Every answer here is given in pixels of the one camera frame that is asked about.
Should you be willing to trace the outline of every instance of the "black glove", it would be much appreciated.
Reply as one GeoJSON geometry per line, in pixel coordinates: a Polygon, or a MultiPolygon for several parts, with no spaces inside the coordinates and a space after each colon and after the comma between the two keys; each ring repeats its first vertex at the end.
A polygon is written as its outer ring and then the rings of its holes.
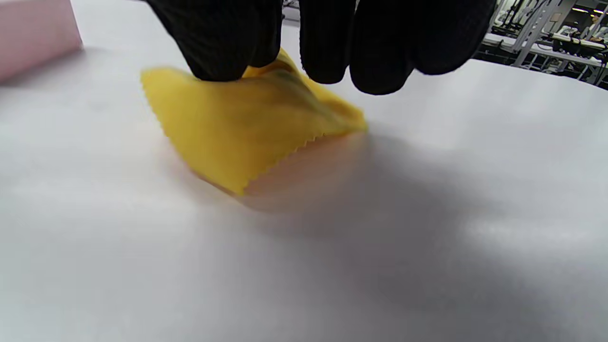
{"type": "MultiPolygon", "coordinates": [[[[231,81],[274,61],[282,0],[147,0],[200,79],[231,81]]],[[[319,83],[389,94],[414,69],[444,74],[481,43],[494,0],[300,0],[300,54],[319,83]]]]}

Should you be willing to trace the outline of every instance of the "person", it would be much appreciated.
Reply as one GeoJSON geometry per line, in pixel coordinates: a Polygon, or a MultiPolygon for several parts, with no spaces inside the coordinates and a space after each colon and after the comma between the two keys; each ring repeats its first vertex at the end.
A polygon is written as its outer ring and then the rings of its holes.
{"type": "Polygon", "coordinates": [[[589,26],[588,30],[586,29],[586,33],[592,33],[592,36],[589,37],[589,40],[594,41],[596,43],[603,43],[604,40],[608,39],[608,27],[601,26],[601,23],[599,22],[599,16],[592,15],[591,20],[593,21],[593,24],[589,26]]]}
{"type": "MultiPolygon", "coordinates": [[[[238,80],[247,66],[265,66],[278,55],[282,0],[146,1],[201,80],[238,80]]],[[[326,84],[341,81],[350,67],[357,89],[389,94],[414,69],[444,74],[470,59],[494,6],[495,0],[301,0],[302,66],[326,84]]]]}

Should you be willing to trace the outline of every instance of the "gloved hand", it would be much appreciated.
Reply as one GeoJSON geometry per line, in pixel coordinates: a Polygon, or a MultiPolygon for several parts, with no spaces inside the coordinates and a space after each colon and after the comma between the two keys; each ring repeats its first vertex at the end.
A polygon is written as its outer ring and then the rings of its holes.
{"type": "MultiPolygon", "coordinates": [[[[279,52],[282,0],[147,0],[192,73],[232,81],[279,52]]],[[[414,69],[444,74],[481,43],[495,0],[300,0],[300,55],[318,83],[342,80],[389,94],[414,69]]]]}

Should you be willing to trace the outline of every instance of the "white surface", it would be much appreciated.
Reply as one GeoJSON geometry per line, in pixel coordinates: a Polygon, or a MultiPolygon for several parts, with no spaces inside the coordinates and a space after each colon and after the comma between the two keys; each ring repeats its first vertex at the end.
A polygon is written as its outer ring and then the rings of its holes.
{"type": "Polygon", "coordinates": [[[163,137],[138,73],[185,63],[150,11],[74,9],[87,52],[0,86],[0,341],[606,340],[605,91],[479,61],[345,80],[352,172],[262,211],[163,137]]]}

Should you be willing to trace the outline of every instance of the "table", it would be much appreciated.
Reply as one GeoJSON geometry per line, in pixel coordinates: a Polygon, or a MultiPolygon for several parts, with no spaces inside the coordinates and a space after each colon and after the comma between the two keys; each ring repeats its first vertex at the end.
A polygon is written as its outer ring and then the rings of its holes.
{"type": "Polygon", "coordinates": [[[298,201],[237,201],[147,107],[139,70],[185,67],[152,13],[74,10],[85,52],[0,86],[1,341],[605,341],[603,90],[480,61],[384,97],[347,76],[367,139],[296,163],[298,201]]]}

